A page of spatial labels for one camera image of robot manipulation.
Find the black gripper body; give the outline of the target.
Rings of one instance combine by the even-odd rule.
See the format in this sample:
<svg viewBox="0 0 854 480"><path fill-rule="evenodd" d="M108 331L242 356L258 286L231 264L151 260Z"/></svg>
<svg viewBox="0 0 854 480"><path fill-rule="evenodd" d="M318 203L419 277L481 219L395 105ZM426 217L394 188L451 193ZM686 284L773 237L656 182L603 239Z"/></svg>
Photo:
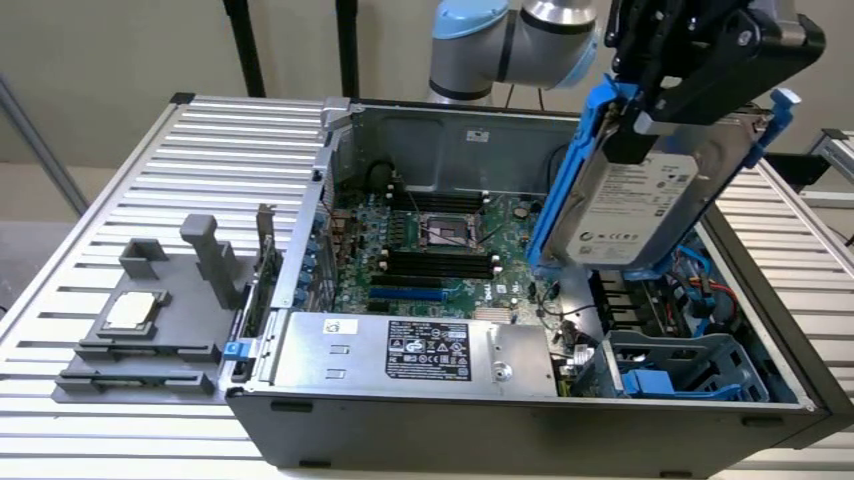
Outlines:
<svg viewBox="0 0 854 480"><path fill-rule="evenodd" d="M641 115L713 124L817 62L826 35L792 1L616 1L605 44L636 88L614 124L634 134Z"/></svg>

